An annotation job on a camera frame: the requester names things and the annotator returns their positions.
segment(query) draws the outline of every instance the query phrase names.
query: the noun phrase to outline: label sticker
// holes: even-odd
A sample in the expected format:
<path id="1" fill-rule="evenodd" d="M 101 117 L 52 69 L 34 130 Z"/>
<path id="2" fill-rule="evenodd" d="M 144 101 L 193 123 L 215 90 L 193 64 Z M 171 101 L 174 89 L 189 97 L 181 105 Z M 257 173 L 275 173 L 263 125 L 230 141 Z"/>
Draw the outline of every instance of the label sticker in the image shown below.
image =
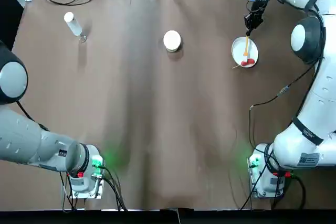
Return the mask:
<path id="1" fill-rule="evenodd" d="M 84 185 L 84 179 L 80 178 L 80 179 L 71 179 L 71 184 L 73 186 L 82 186 Z"/>
<path id="2" fill-rule="evenodd" d="M 280 180 L 279 185 L 282 185 L 285 181 L 283 178 L 280 178 L 279 180 Z M 270 183 L 271 185 L 276 185 L 278 183 L 278 178 L 271 178 Z"/>
<path id="3" fill-rule="evenodd" d="M 59 150 L 58 156 L 66 157 L 67 156 L 67 151 L 65 151 L 65 150 Z"/>
<path id="4" fill-rule="evenodd" d="M 298 166 L 304 167 L 315 167 L 319 161 L 320 154 L 319 153 L 301 153 L 301 157 L 298 163 Z"/>

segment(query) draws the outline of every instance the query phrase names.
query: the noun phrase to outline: white label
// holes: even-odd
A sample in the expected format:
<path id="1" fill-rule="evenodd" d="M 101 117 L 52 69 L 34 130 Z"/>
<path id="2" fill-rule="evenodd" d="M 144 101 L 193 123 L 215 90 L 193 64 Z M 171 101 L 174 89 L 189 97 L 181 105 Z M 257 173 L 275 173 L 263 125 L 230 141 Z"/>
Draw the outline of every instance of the white label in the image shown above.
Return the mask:
<path id="1" fill-rule="evenodd" d="M 319 161 L 320 154 L 319 153 L 301 153 L 301 157 L 298 163 L 298 166 L 304 167 L 315 167 Z"/>

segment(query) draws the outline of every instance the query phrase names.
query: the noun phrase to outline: black cable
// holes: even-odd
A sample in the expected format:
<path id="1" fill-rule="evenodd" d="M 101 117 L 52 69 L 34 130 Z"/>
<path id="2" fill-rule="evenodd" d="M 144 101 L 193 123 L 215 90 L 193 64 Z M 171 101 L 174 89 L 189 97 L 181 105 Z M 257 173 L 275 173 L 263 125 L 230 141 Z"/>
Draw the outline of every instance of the black cable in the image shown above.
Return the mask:
<path id="1" fill-rule="evenodd" d="M 19 101 L 17 101 L 16 104 L 19 106 L 19 108 L 22 110 L 22 112 L 26 115 L 28 119 L 35 122 L 35 120 L 28 114 L 28 112 L 23 108 L 23 106 L 21 105 Z M 40 126 L 42 130 L 49 131 L 49 129 L 45 127 L 43 124 L 38 123 L 38 125 Z"/>
<path id="2" fill-rule="evenodd" d="M 67 179 L 69 181 L 69 186 L 70 186 L 70 197 L 71 197 L 71 206 L 73 206 L 74 203 L 74 195 L 72 194 L 72 185 L 71 185 L 71 180 L 70 180 L 70 176 L 67 173 Z"/>
<path id="3" fill-rule="evenodd" d="M 123 201 L 120 199 L 119 197 L 119 194 L 117 192 L 117 190 L 115 189 L 116 187 L 113 185 L 113 183 L 111 181 L 109 181 L 107 178 L 103 177 L 103 179 L 109 184 L 109 186 L 112 188 L 114 194 L 115 194 L 115 197 L 117 199 L 117 201 L 119 202 L 119 204 L 121 205 L 122 209 L 124 211 L 128 211 L 126 206 L 124 205 Z"/>
<path id="4" fill-rule="evenodd" d="M 251 110 L 252 110 L 252 108 L 254 108 L 254 107 L 256 107 L 256 106 L 260 106 L 260 105 L 265 105 L 265 104 L 270 103 L 270 102 L 274 101 L 275 99 L 277 99 L 279 96 L 281 96 L 283 93 L 285 93 L 285 92 L 286 92 L 286 91 L 287 91 L 287 90 L 288 90 L 294 83 L 296 83 L 296 82 L 299 81 L 303 76 L 305 76 L 305 75 L 309 72 L 309 70 L 312 69 L 312 68 L 315 66 L 315 64 L 316 64 L 316 61 L 313 62 L 313 63 L 310 65 L 310 67 L 307 68 L 307 69 L 306 69 L 306 70 L 305 70 L 299 77 L 295 78 L 294 81 L 292 81 L 290 84 L 288 84 L 287 86 L 285 86 L 284 88 L 282 88 L 282 89 L 278 92 L 278 94 L 277 94 L 276 96 L 274 96 L 273 98 L 269 99 L 269 100 L 266 101 L 266 102 L 253 104 L 253 105 L 250 107 L 250 109 L 249 109 L 249 111 L 248 111 L 248 140 L 249 140 L 249 143 L 250 143 L 251 147 L 252 147 L 254 150 L 257 150 L 257 151 L 259 151 L 259 152 L 261 152 L 261 153 L 266 154 L 265 152 L 256 149 L 256 143 L 251 139 Z"/>
<path id="5" fill-rule="evenodd" d="M 112 176 L 110 170 L 108 170 L 108 169 L 107 169 L 106 167 L 104 167 L 104 166 L 102 166 L 102 168 L 105 169 L 105 170 L 109 173 L 110 178 L 111 178 L 112 183 L 113 183 L 113 186 L 117 188 L 117 192 L 118 192 L 118 193 L 117 193 L 116 196 L 115 196 L 115 198 L 116 198 L 116 200 L 117 200 L 117 206 L 118 206 L 118 202 L 119 202 L 119 203 L 120 203 L 120 206 L 125 210 L 125 209 L 126 209 L 126 206 L 125 206 L 124 200 L 123 200 L 123 198 L 122 198 L 122 194 L 121 194 L 121 186 L 120 186 L 120 181 L 119 181 L 119 177 L 118 177 L 117 173 L 114 172 L 114 174 L 115 174 L 115 176 L 116 176 L 116 178 L 117 178 L 118 183 L 116 183 L 116 181 L 114 180 L 114 178 L 113 178 L 113 176 Z"/>
<path id="6" fill-rule="evenodd" d="M 111 178 L 111 180 L 112 180 L 112 183 L 113 183 L 113 185 L 117 188 L 117 191 L 118 191 L 118 193 L 119 193 L 119 197 L 117 197 L 117 195 L 115 196 L 115 201 L 116 201 L 116 203 L 117 203 L 118 211 L 120 211 L 122 205 L 123 205 L 124 208 L 126 208 L 126 206 L 125 206 L 125 204 L 124 204 L 124 202 L 123 202 L 123 198 L 122 198 L 122 195 L 121 195 L 121 186 L 120 186 L 119 178 L 118 178 L 117 174 L 115 173 L 115 175 L 116 175 L 116 177 L 117 177 L 117 180 L 118 180 L 118 184 L 117 184 L 116 181 L 113 179 L 113 176 L 112 176 L 112 174 L 110 173 L 110 171 L 109 171 L 106 167 L 104 167 L 104 169 L 107 170 L 107 172 L 109 173 L 110 178 Z"/>
<path id="7" fill-rule="evenodd" d="M 61 177 L 61 181 L 62 181 L 62 185 L 64 186 L 64 180 L 63 180 L 63 177 L 62 177 L 62 173 L 61 172 L 59 172 L 59 176 Z M 71 206 L 71 210 L 73 211 L 75 208 L 73 207 L 73 202 L 74 202 L 74 200 L 72 199 L 72 202 L 70 201 L 70 197 L 68 196 L 68 195 L 66 195 L 67 196 L 67 199 L 68 199 L 68 201 L 69 201 L 69 204 L 70 204 L 70 206 Z"/>
<path id="8" fill-rule="evenodd" d="M 279 186 L 280 186 L 280 177 L 278 177 L 278 179 L 277 179 L 277 186 L 275 188 L 274 201 L 273 201 L 273 204 L 271 205 L 271 210 L 274 210 L 275 206 L 277 204 L 277 197 L 278 197 Z"/>
<path id="9" fill-rule="evenodd" d="M 270 155 L 268 156 L 266 163 L 269 162 L 269 159 L 271 158 L 273 152 L 274 152 L 274 150 L 272 150 L 272 152 L 271 152 Z M 253 193 L 254 189 L 256 188 L 256 186 L 257 186 L 258 181 L 260 180 L 261 176 L 263 175 L 264 171 L 266 170 L 266 167 L 267 167 L 267 166 L 265 165 L 265 166 L 264 166 L 264 169 L 262 169 L 262 171 L 261 171 L 261 173 L 259 174 L 259 177 L 257 178 L 257 180 L 256 180 L 256 182 L 255 182 L 255 184 L 254 184 L 254 186 L 253 186 L 253 188 L 252 188 L 250 194 L 248 195 L 247 199 L 245 200 L 244 204 L 243 204 L 242 207 L 239 209 L 239 211 L 241 211 L 241 210 L 245 207 L 245 205 L 247 204 L 247 202 L 250 200 L 250 198 L 251 198 L 251 196 L 252 196 L 252 193 Z"/>
<path id="10" fill-rule="evenodd" d="M 305 185 L 303 184 L 302 180 L 296 176 L 296 175 L 292 175 L 292 179 L 296 180 L 297 182 L 299 182 L 300 186 L 301 186 L 301 189 L 302 189 L 302 198 L 301 198 L 301 203 L 300 203 L 300 206 L 299 206 L 299 210 L 303 209 L 305 204 L 306 204 L 306 187 Z"/>

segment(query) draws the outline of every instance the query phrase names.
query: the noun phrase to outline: white plate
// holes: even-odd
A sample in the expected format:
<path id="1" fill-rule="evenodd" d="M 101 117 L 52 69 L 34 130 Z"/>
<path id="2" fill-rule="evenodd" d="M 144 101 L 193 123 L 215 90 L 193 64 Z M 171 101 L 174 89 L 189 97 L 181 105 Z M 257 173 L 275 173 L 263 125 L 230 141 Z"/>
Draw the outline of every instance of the white plate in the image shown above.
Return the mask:
<path id="1" fill-rule="evenodd" d="M 244 60 L 245 41 L 246 41 L 246 37 L 239 37 L 239 38 L 236 38 L 235 41 L 233 41 L 232 43 L 231 53 L 237 65 L 240 65 L 241 62 Z M 249 64 L 246 66 L 240 65 L 243 68 L 253 67 L 257 63 L 257 60 L 258 60 L 258 48 L 251 39 L 248 39 L 247 53 L 248 53 L 248 58 L 254 59 L 255 63 Z"/>

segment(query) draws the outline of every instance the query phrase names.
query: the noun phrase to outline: green led light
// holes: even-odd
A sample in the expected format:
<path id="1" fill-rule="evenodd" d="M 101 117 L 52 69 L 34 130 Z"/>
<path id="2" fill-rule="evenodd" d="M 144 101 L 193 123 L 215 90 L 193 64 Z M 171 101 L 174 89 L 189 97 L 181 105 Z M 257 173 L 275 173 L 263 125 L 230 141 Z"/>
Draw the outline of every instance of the green led light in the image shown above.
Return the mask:
<path id="1" fill-rule="evenodd" d="M 260 160 L 260 154 L 253 154 L 250 157 L 250 162 L 253 166 L 258 166 L 259 165 L 259 160 Z"/>

